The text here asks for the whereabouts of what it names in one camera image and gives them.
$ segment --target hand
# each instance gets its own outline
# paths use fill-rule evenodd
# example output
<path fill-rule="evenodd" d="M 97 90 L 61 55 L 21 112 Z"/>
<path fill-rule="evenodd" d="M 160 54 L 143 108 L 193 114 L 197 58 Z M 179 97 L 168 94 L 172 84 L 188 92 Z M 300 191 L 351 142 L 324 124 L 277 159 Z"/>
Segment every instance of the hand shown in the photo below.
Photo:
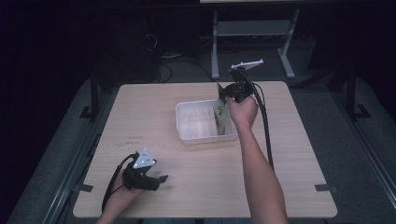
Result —
<path fill-rule="evenodd" d="M 122 174 L 124 170 L 121 170 L 116 178 L 116 181 L 112 187 L 112 194 L 107 200 L 105 210 L 102 215 L 96 221 L 96 223 L 112 223 L 117 216 L 125 210 L 140 194 L 145 192 L 145 189 L 131 189 L 128 190 L 122 183 Z"/>
<path fill-rule="evenodd" d="M 249 96 L 243 102 L 237 103 L 231 97 L 226 97 L 227 103 L 230 105 L 230 116 L 235 123 L 238 131 L 241 129 L 251 129 L 257 116 L 258 105 L 256 100 Z"/>

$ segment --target light wood tabletop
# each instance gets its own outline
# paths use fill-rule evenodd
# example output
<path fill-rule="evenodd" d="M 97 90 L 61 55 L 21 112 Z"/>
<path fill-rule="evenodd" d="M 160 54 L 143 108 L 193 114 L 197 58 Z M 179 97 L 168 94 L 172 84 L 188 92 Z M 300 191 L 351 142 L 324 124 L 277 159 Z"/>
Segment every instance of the light wood tabletop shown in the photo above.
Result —
<path fill-rule="evenodd" d="M 274 166 L 288 216 L 334 217 L 331 193 L 316 190 L 315 185 L 326 181 L 287 85 L 257 84 L 265 95 Z M 239 140 L 186 146 L 177 132 L 177 104 L 217 97 L 216 82 L 122 86 L 84 181 L 92 191 L 79 193 L 74 215 L 99 217 L 117 166 L 146 148 L 157 160 L 147 175 L 169 177 L 157 191 L 141 195 L 123 217 L 249 217 Z M 266 155 L 260 113 L 253 132 Z"/>

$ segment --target snack packet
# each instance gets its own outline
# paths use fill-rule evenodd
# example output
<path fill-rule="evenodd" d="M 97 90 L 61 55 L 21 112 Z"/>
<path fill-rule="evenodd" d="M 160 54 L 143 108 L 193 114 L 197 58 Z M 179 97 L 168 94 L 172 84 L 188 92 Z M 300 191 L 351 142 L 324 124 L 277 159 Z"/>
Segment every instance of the snack packet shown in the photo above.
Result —
<path fill-rule="evenodd" d="M 215 119 L 216 119 L 216 126 L 218 128 L 218 135 L 225 134 L 225 128 L 227 120 L 230 117 L 230 107 L 225 100 L 226 93 L 225 90 L 220 86 L 218 82 L 218 92 L 219 92 L 219 99 L 216 104 L 216 108 L 213 108 L 215 111 Z"/>

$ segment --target person's left hand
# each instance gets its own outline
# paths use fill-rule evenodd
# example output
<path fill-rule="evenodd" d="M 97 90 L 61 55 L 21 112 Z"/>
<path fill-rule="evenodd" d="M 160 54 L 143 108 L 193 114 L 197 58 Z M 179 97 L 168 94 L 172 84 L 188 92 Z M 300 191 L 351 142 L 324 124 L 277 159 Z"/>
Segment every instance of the person's left hand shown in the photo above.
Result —
<path fill-rule="evenodd" d="M 105 210 L 96 223 L 112 223 L 117 216 L 134 201 L 134 199 L 146 191 L 145 189 L 128 190 L 123 186 L 123 172 L 124 170 L 121 170 L 117 176 L 113 187 L 111 188 L 113 193 L 108 198 Z"/>

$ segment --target white plastic bin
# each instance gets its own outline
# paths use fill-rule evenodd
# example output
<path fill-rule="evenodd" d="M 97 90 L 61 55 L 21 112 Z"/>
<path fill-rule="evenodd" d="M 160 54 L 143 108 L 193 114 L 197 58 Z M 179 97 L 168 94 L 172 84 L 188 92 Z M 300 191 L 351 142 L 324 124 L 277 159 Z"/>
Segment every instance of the white plastic bin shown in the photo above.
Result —
<path fill-rule="evenodd" d="M 238 133 L 231 119 L 224 135 L 218 135 L 214 108 L 218 100 L 180 103 L 176 106 L 177 131 L 185 145 L 236 140 Z"/>

